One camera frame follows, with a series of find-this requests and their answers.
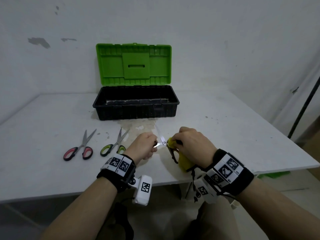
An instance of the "scissors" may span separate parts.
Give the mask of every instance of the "scissors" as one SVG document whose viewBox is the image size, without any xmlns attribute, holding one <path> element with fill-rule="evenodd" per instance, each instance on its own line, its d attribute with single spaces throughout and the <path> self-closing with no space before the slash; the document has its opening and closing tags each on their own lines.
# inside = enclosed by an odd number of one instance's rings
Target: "scissors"
<svg viewBox="0 0 320 240">
<path fill-rule="evenodd" d="M 121 151 L 125 151 L 126 148 L 125 148 L 123 145 L 120 145 L 120 142 L 123 140 L 123 138 L 126 136 L 126 134 L 128 133 L 129 130 L 130 130 L 130 129 L 128 129 L 128 130 L 123 134 L 123 136 L 121 136 L 122 128 L 120 128 L 117 142 L 114 143 L 114 144 L 106 145 L 104 148 L 102 148 L 101 151 L 100 151 L 100 155 L 101 155 L 102 157 L 107 156 L 107 155 L 112 151 L 112 149 L 114 149 L 114 147 L 115 147 L 116 145 L 118 145 L 118 150 L 117 150 L 117 153 L 118 153 L 118 154 L 119 154 Z"/>
<path fill-rule="evenodd" d="M 155 129 L 157 130 L 157 132 L 158 132 L 158 135 L 159 135 L 159 137 L 160 137 L 160 139 L 161 139 L 161 142 L 158 143 L 158 142 L 155 141 L 153 147 L 157 147 L 157 146 L 160 146 L 160 145 L 166 146 L 166 145 L 167 145 L 167 142 L 166 142 L 165 138 L 163 137 L 163 135 L 161 135 L 158 127 L 156 126 L 156 124 L 154 124 L 154 127 L 155 127 Z"/>
<path fill-rule="evenodd" d="M 70 161 L 75 155 L 76 153 L 79 151 L 80 148 L 85 147 L 82 153 L 82 158 L 83 160 L 87 160 L 89 159 L 92 154 L 94 153 L 94 151 L 92 150 L 91 147 L 86 146 L 87 142 L 91 139 L 91 137 L 94 135 L 94 133 L 96 132 L 97 129 L 95 129 L 89 137 L 87 137 L 87 130 L 85 130 L 84 135 L 83 135 L 83 139 L 82 139 L 82 144 L 79 147 L 74 147 L 71 148 L 70 150 L 68 150 L 64 155 L 63 155 L 63 160 L 65 161 Z"/>
</svg>

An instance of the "floor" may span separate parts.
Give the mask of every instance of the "floor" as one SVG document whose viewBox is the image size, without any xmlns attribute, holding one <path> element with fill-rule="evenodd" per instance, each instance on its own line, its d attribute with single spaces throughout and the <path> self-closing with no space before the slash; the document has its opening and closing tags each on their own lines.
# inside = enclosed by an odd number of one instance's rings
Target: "floor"
<svg viewBox="0 0 320 240">
<path fill-rule="evenodd" d="M 292 171 L 278 179 L 262 179 L 275 189 L 320 218 L 320 182 L 307 170 Z M 134 239 L 175 239 L 195 219 L 201 203 L 184 202 L 179 198 L 178 185 L 153 187 L 148 206 L 128 206 L 128 220 L 135 230 Z M 130 197 L 133 191 L 118 195 L 116 200 Z M 36 239 L 50 222 L 76 196 L 17 202 L 0 206 L 0 236 L 2 239 Z M 13 213 L 8 207 L 23 213 L 32 222 Z M 268 239 L 242 206 L 234 209 L 242 239 Z"/>
</svg>

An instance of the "red-handled scissors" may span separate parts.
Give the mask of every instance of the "red-handled scissors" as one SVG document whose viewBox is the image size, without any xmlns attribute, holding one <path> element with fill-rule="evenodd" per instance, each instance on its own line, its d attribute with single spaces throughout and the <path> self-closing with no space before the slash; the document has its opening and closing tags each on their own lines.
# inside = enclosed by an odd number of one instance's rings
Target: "red-handled scissors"
<svg viewBox="0 0 320 240">
<path fill-rule="evenodd" d="M 79 151 L 80 148 L 84 147 L 83 153 L 82 153 L 82 158 L 83 160 L 87 160 L 89 159 L 92 154 L 94 153 L 94 151 L 92 150 L 91 147 L 86 146 L 87 142 L 91 139 L 91 137 L 94 135 L 94 133 L 96 132 L 97 129 L 95 129 L 89 137 L 87 137 L 87 130 L 85 130 L 85 133 L 83 135 L 83 139 L 82 139 L 82 144 L 79 147 L 73 147 L 70 150 L 68 150 L 64 155 L 63 155 L 63 160 L 65 161 L 70 161 L 75 155 L 76 153 Z"/>
</svg>

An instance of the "scissor handle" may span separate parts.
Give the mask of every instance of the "scissor handle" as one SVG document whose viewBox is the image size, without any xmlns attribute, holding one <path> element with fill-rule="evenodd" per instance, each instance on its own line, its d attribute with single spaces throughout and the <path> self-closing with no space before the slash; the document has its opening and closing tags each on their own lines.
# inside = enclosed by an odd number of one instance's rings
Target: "scissor handle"
<svg viewBox="0 0 320 240">
<path fill-rule="evenodd" d="M 78 150 L 78 147 L 73 147 L 69 149 L 64 155 L 63 155 L 63 160 L 65 161 L 70 161 L 75 155 L 76 151 Z"/>
<path fill-rule="evenodd" d="M 101 149 L 100 155 L 102 157 L 106 157 L 111 152 L 112 147 L 113 147 L 113 144 L 106 145 L 104 148 Z"/>
<path fill-rule="evenodd" d="M 92 156 L 93 153 L 94 153 L 94 151 L 92 150 L 92 148 L 91 148 L 90 146 L 86 146 L 86 147 L 84 148 L 83 153 L 82 153 L 82 158 L 83 158 L 83 160 L 88 160 L 88 159 Z"/>
<path fill-rule="evenodd" d="M 124 152 L 125 150 L 126 150 L 126 148 L 123 145 L 120 145 L 119 149 L 117 150 L 117 153 L 120 154 L 121 151 Z"/>
</svg>

